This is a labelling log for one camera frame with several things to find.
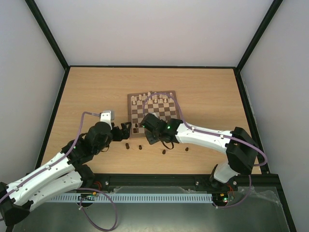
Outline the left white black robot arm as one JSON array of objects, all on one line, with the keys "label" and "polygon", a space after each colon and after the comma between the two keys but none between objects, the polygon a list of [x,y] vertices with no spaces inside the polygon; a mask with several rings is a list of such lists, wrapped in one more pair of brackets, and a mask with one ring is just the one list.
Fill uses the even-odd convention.
[{"label": "left white black robot arm", "polygon": [[42,203],[64,192],[87,188],[94,181],[94,174],[86,165],[112,141],[130,137],[130,122],[120,127],[114,123],[98,122],[77,140],[68,142],[51,160],[28,175],[0,184],[0,214],[6,226],[24,220]]}]

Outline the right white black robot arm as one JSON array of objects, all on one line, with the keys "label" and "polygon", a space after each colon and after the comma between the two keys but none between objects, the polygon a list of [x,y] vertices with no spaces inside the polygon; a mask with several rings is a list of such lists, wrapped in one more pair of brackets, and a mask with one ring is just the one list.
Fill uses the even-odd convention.
[{"label": "right white black robot arm", "polygon": [[214,166],[210,185],[222,189],[237,175],[251,175],[255,160],[261,150],[252,137],[240,127],[234,130],[211,130],[197,127],[181,119],[164,121],[148,113],[141,121],[149,144],[193,144],[210,148],[226,155],[226,161]]}]

